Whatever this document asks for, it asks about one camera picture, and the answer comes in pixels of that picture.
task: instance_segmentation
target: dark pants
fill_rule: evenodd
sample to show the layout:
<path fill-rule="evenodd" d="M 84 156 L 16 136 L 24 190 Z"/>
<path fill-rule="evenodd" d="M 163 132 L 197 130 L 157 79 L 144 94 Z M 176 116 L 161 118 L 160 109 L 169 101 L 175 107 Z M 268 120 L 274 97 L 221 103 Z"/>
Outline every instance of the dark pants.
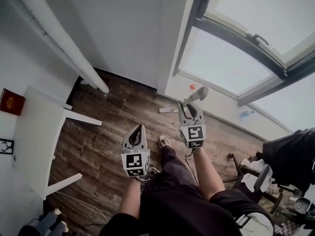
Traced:
<path fill-rule="evenodd" d="M 177 184 L 197 187 L 188 168 L 178 159 L 175 150 L 169 146 L 162 148 L 161 166 L 162 172 L 150 179 L 143 190 L 143 194 L 148 194 L 162 186 Z"/>

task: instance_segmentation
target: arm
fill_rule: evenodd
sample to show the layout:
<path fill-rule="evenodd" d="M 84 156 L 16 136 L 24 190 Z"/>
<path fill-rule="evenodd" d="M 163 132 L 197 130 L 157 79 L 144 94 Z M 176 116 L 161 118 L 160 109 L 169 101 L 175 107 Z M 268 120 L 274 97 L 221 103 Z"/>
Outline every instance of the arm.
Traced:
<path fill-rule="evenodd" d="M 194 151 L 193 158 L 196 165 L 202 197 L 206 201 L 209 201 L 217 192 L 225 190 L 224 184 L 202 147 L 199 147 Z"/>
<path fill-rule="evenodd" d="M 119 213 L 126 213 L 139 219 L 140 182 L 135 177 L 130 177 L 128 181 L 129 184 L 120 203 Z"/>

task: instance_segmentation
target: person's leg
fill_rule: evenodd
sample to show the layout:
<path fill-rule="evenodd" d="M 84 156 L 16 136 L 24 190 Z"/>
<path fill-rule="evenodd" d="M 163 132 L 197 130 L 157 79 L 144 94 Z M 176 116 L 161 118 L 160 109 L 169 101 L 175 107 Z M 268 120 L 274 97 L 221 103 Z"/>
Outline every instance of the person's leg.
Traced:
<path fill-rule="evenodd" d="M 167 182 L 171 184 L 195 185 L 189 169 L 180 159 L 178 159 L 175 150 L 168 145 L 165 145 L 162 148 L 161 166 L 162 172 L 169 175 L 165 179 Z"/>
<path fill-rule="evenodd" d="M 175 150 L 170 147 L 170 142 L 165 136 L 160 136 L 158 140 L 161 148 L 162 172 L 156 173 L 154 177 L 146 183 L 143 194 L 149 194 L 160 186 L 185 184 L 196 186 L 190 171 L 176 156 Z"/>
<path fill-rule="evenodd" d="M 41 236 L 44 236 L 47 233 L 48 229 L 56 222 L 59 214 L 61 214 L 61 211 L 55 209 L 48 213 L 46 217 L 35 226 Z"/>
<path fill-rule="evenodd" d="M 193 159 L 196 165 L 200 192 L 202 197 L 209 201 L 213 195 L 225 190 L 223 181 L 203 147 L 196 148 Z"/>
<path fill-rule="evenodd" d="M 62 236 L 63 232 L 68 232 L 69 229 L 66 225 L 66 223 L 64 221 L 61 221 L 58 225 L 56 225 L 56 227 L 54 228 L 54 230 L 51 232 L 51 234 L 49 236 Z"/>

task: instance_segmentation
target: white wall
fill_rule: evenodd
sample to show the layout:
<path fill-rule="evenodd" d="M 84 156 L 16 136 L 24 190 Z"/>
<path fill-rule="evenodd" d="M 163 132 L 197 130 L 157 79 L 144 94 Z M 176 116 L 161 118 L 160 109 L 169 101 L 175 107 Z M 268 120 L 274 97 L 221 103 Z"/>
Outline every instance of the white wall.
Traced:
<path fill-rule="evenodd" d="M 66 102 L 77 79 L 55 53 L 6 2 L 0 0 L 0 91 L 24 95 L 28 85 Z M 14 139 L 18 117 L 0 112 L 0 138 Z M 14 171 L 11 155 L 0 155 L 0 234 L 17 235 L 42 211 L 42 200 Z"/>
<path fill-rule="evenodd" d="M 165 91 L 186 0 L 46 1 L 93 66 Z"/>
<path fill-rule="evenodd" d="M 168 81 L 165 95 L 176 100 L 183 100 L 192 94 L 193 91 L 189 88 L 191 84 L 195 84 L 197 89 L 203 86 L 193 79 L 177 74 Z M 213 88 L 209 88 L 207 98 L 199 103 L 203 111 L 243 128 L 262 139 L 273 140 L 289 134 L 278 124 L 257 112 L 241 119 L 240 113 L 251 110 L 251 108 L 239 107 L 235 99 Z"/>
<path fill-rule="evenodd" d="M 254 103 L 292 131 L 315 127 L 315 73 Z"/>

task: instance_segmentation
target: shoe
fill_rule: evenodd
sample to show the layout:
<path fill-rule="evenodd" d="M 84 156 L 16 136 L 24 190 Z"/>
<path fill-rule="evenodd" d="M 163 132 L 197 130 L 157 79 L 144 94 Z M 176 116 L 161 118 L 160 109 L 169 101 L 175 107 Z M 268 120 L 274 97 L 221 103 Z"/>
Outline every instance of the shoe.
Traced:
<path fill-rule="evenodd" d="M 158 144 L 159 144 L 160 148 L 163 148 L 164 146 L 171 147 L 171 143 L 170 143 L 169 139 L 165 135 L 161 135 L 158 138 Z"/>
<path fill-rule="evenodd" d="M 149 177 L 154 177 L 157 173 L 160 173 L 160 171 L 159 171 L 157 168 L 150 167 L 150 168 L 148 169 L 147 175 L 148 175 Z"/>
<path fill-rule="evenodd" d="M 54 210 L 54 214 L 58 216 L 61 214 L 61 211 L 57 208 Z"/>
<path fill-rule="evenodd" d="M 64 224 L 64 227 L 65 227 L 64 232 L 65 233 L 69 232 L 69 228 L 67 227 L 67 224 L 64 221 L 61 221 L 60 223 Z"/>

